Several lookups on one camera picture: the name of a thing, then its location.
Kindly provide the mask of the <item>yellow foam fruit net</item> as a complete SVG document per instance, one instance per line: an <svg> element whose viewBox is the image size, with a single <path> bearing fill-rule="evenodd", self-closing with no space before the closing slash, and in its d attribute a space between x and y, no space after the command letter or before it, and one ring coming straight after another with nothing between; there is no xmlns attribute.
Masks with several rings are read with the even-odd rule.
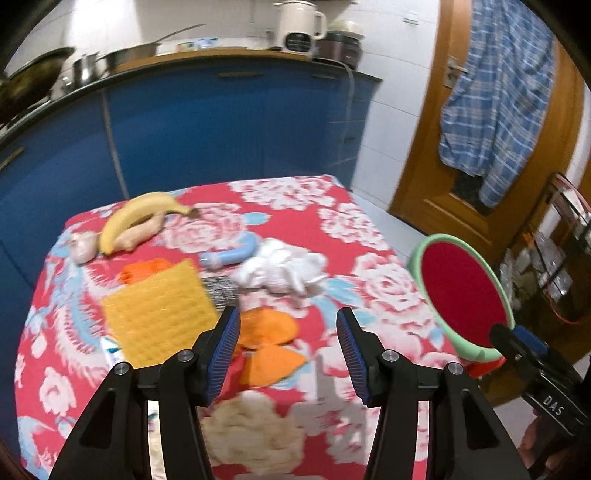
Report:
<svg viewBox="0 0 591 480"><path fill-rule="evenodd" d="M124 360L136 369L190 348L218 320L190 259L104 298L102 311Z"/></svg>

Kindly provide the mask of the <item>steel wool scrubber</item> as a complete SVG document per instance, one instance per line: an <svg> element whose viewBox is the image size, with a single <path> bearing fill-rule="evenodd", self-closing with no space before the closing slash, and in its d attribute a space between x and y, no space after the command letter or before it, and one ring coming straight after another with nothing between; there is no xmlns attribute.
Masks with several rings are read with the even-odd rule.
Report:
<svg viewBox="0 0 591 480"><path fill-rule="evenodd" d="M228 276L206 277L201 282L217 313L239 305L238 286Z"/></svg>

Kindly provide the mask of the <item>white cloth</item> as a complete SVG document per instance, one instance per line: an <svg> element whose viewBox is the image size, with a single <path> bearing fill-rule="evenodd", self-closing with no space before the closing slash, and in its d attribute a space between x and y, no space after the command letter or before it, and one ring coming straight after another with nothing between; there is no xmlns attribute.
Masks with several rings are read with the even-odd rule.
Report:
<svg viewBox="0 0 591 480"><path fill-rule="evenodd" d="M239 265L230 278L245 290L265 289L273 295L305 297L328 274L324 254L266 238L256 254Z"/></svg>

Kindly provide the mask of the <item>light blue curved pipe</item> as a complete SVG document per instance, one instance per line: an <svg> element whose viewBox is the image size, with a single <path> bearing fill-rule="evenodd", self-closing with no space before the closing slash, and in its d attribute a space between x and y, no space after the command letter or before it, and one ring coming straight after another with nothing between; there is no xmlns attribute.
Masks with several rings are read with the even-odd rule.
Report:
<svg viewBox="0 0 591 480"><path fill-rule="evenodd" d="M252 232L245 232L238 239L238 246L218 252L202 252L198 254L201 267L207 270L221 270L226 266L240 264L256 254L259 248L259 237Z"/></svg>

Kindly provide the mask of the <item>blue white cardboard box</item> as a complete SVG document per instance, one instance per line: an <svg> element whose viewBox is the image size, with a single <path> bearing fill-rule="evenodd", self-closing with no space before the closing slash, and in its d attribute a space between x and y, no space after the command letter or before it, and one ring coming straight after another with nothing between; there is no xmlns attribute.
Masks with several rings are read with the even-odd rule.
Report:
<svg viewBox="0 0 591 480"><path fill-rule="evenodd" d="M113 338L109 336L102 336L99 339L99 344L108 369L111 369L115 364L125 360L120 346Z"/></svg>

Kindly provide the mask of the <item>red green trash basin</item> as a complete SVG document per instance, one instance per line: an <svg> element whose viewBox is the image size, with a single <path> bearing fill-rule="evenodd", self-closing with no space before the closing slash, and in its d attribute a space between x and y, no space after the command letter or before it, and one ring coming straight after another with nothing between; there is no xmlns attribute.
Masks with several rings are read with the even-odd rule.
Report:
<svg viewBox="0 0 591 480"><path fill-rule="evenodd" d="M467 242L449 235L423 239L407 269L462 360L497 362L502 354L489 339L492 327L515 326L508 297L484 257Z"/></svg>

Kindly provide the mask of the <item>blue kitchen cabinets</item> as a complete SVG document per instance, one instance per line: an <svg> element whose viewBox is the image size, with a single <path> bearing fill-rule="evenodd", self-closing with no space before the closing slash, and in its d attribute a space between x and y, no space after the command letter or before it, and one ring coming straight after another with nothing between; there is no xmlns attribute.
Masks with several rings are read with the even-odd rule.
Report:
<svg viewBox="0 0 591 480"><path fill-rule="evenodd" d="M221 58L127 71L1 137L1 437L20 451L17 347L46 254L78 213L150 191L329 173L352 182L380 80L327 62Z"/></svg>

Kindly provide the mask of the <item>red plastic stool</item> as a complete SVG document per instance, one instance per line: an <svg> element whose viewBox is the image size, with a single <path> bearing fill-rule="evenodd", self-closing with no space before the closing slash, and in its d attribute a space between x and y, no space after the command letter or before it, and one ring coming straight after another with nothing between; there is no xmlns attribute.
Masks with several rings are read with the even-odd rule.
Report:
<svg viewBox="0 0 591 480"><path fill-rule="evenodd" d="M465 370L472 378L479 379L499 369L504 365L505 361L506 359L501 357L491 362L472 362L465 366Z"/></svg>

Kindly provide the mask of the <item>clear plastic bags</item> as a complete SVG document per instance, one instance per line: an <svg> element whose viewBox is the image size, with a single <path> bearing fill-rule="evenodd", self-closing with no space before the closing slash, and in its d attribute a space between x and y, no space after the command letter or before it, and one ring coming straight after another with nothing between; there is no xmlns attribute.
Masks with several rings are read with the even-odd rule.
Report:
<svg viewBox="0 0 591 480"><path fill-rule="evenodd" d="M565 271L566 255L541 231L525 236L526 246L514 256L508 249L499 266L499 279L514 311L537 294L559 302L569 292L572 278Z"/></svg>

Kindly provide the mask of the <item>red floral tablecloth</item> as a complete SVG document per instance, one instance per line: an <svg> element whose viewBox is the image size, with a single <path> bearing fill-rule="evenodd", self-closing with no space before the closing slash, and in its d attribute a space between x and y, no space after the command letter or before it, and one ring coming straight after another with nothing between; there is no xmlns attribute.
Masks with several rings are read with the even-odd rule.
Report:
<svg viewBox="0 0 591 480"><path fill-rule="evenodd" d="M213 409L211 432L231 412L259 409L287 427L276 452L256 460L238 444L242 425L216 432L220 479L360 479L379 418L356 398L335 315L351 307L363 328L411 361L440 368L456 358L450 342L401 259L372 220L332 176L235 181L181 189L196 207L190 219L167 218L163 230L133 252L79 265L75 236L99 232L113 207L70 218L50 243L21 336L14 388L21 460L33 475L50 474L66 437L111 366L122 358L102 312L121 275L142 262L200 261L207 252L256 246L247 266L223 274L240 284L240 308L280 312L296 323L290 350L305 362L263 388L242 380L249 351L235 354Z"/></svg>

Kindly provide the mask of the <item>garlic bulb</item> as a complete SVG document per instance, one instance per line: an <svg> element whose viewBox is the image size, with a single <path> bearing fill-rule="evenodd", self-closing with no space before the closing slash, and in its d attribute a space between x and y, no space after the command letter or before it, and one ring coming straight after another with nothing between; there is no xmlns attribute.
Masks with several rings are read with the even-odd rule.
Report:
<svg viewBox="0 0 591 480"><path fill-rule="evenodd" d="M69 240L69 257L76 265L84 265L99 253L99 234L93 231L73 233Z"/></svg>

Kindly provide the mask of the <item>ginger root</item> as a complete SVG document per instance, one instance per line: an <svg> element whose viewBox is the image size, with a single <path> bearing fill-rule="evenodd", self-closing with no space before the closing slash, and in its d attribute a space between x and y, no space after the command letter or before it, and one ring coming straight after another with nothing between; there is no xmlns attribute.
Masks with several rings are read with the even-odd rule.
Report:
<svg viewBox="0 0 591 480"><path fill-rule="evenodd" d="M157 235L162 229L166 214L154 213L149 219L134 225L116 237L113 251L132 252L138 245Z"/></svg>

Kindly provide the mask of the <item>wooden door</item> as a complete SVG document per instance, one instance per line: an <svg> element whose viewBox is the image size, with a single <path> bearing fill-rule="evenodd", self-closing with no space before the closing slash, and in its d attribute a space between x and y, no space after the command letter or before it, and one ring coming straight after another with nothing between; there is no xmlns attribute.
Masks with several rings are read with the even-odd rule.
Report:
<svg viewBox="0 0 591 480"><path fill-rule="evenodd" d="M496 261L582 128L585 83L519 1L444 1L418 130L391 212Z"/></svg>

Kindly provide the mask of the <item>yellow banana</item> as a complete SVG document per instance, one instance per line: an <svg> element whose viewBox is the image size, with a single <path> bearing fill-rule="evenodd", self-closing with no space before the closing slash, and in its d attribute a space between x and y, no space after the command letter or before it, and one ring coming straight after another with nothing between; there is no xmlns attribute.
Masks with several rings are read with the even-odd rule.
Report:
<svg viewBox="0 0 591 480"><path fill-rule="evenodd" d="M99 252L105 256L117 253L113 251L116 237L126 229L149 219L157 212L164 212L166 216L179 214L190 219L200 217L200 210L179 203L168 193L151 192L140 195L125 202L121 208L109 216L99 235Z"/></svg>

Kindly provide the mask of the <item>blue plaid shirt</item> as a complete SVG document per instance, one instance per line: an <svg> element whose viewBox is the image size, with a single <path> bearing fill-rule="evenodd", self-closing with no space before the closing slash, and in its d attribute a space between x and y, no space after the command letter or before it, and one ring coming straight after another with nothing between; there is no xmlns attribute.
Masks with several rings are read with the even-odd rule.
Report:
<svg viewBox="0 0 591 480"><path fill-rule="evenodd" d="M554 85L554 35L520 1L472 4L468 58L444 104L442 163L482 185L493 209L527 165Z"/></svg>

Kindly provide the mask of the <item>black wok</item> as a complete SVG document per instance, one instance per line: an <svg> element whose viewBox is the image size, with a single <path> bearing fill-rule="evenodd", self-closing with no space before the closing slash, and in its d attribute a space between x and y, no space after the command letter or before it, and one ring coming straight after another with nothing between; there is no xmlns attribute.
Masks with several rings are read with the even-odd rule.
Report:
<svg viewBox="0 0 591 480"><path fill-rule="evenodd" d="M46 97L57 81L64 62L76 51L61 47L22 66L1 85L1 123Z"/></svg>

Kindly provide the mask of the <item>small steel cup pot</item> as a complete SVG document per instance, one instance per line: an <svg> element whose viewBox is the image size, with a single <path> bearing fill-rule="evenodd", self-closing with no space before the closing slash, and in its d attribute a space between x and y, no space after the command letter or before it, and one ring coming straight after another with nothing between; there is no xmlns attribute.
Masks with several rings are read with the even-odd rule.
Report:
<svg viewBox="0 0 591 480"><path fill-rule="evenodd" d="M66 92L85 87L99 78L97 69L98 54L83 54L72 66L72 76L64 76L62 87Z"/></svg>

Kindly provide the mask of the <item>steel frying pan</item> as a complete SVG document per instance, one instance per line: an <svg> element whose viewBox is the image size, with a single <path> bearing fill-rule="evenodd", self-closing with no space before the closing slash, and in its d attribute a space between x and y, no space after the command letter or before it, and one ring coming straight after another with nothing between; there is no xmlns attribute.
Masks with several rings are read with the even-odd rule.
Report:
<svg viewBox="0 0 591 480"><path fill-rule="evenodd" d="M173 32L168 33L155 41L149 43L139 44L133 47L128 47L125 49L116 50L110 52L102 57L100 60L105 61L105 72L108 74L113 74L116 70L123 64L134 61L134 60L142 60L145 58L154 57L157 53L157 49L160 46L161 42L173 37L174 35L187 32L189 30L197 29L200 27L204 27L205 23L198 23L194 25L187 26L183 29L179 29Z"/></svg>

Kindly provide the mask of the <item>dark rice cooker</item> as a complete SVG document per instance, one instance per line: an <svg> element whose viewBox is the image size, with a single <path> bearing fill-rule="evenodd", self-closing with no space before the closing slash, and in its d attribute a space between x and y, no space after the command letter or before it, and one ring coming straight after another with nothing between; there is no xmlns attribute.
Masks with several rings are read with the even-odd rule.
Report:
<svg viewBox="0 0 591 480"><path fill-rule="evenodd" d="M315 44L315 58L341 62L352 70L358 68L363 55L363 28L353 20L336 19L328 26L325 37Z"/></svg>

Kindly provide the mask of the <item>white electric kettle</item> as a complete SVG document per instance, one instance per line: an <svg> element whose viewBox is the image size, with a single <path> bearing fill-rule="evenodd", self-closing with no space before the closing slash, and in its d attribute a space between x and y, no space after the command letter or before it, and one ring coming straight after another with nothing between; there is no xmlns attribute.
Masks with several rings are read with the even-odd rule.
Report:
<svg viewBox="0 0 591 480"><path fill-rule="evenodd" d="M273 47L287 53L314 56L315 44L328 32L325 14L308 1L280 1L273 6L277 13Z"/></svg>

